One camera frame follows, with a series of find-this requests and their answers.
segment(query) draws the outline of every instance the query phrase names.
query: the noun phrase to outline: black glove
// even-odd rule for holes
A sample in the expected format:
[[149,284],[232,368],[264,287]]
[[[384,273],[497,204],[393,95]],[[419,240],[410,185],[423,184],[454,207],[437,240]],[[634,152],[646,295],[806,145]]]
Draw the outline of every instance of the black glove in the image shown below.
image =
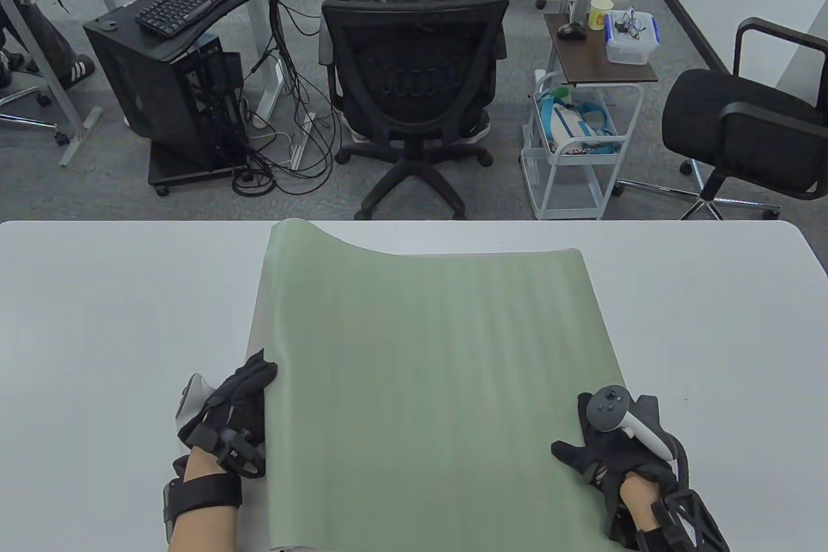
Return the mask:
[[215,455],[228,472],[263,477],[264,388],[276,378],[277,368],[275,362],[265,362],[264,351],[253,354],[181,427],[178,438],[188,448]]
[[578,395],[578,419],[585,446],[577,447],[566,442],[553,442],[552,454],[562,463],[582,475],[589,485],[604,494],[607,509],[604,533],[625,548],[638,549],[636,528],[629,511],[620,503],[621,483],[628,472],[659,485],[664,498],[678,489],[678,481],[670,467],[639,440],[627,436],[624,431],[598,431],[586,418],[586,404],[592,395]]

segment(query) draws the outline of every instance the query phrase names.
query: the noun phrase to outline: computer tower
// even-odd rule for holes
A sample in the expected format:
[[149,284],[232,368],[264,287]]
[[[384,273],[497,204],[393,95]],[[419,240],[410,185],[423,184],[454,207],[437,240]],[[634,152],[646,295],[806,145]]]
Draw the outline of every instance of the computer tower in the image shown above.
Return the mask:
[[153,141],[153,156],[174,153],[196,171],[246,165],[241,62],[218,37],[202,34],[178,58],[160,61],[117,37],[89,28],[87,36],[130,127]]

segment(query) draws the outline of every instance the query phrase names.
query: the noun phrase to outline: yellow cup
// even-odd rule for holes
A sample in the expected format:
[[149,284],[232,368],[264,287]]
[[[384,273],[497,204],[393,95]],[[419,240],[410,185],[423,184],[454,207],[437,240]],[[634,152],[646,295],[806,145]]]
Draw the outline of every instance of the yellow cup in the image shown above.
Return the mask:
[[607,19],[607,14],[612,9],[612,1],[592,0],[589,3],[589,28],[592,30],[603,30],[604,20]]

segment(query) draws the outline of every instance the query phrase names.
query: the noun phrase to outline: green mat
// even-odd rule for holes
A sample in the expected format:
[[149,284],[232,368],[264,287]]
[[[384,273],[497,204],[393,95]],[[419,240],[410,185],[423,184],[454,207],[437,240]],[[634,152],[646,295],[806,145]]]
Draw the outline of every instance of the green mat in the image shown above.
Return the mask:
[[577,250],[390,256],[273,227],[251,347],[266,392],[272,549],[619,548],[557,463],[577,395],[623,383]]

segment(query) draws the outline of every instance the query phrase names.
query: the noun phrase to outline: chair seat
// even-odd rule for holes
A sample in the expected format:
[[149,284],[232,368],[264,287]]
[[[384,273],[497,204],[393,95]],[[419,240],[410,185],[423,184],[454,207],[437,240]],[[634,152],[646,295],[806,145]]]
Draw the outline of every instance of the chair seat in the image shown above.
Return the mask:
[[[679,155],[716,165],[719,115],[734,102],[825,125],[822,112],[792,94],[728,73],[692,69],[675,81],[664,106],[664,145]],[[816,182],[823,151],[817,141],[795,132],[745,118],[728,121],[724,149],[728,167],[766,187],[804,192]]]

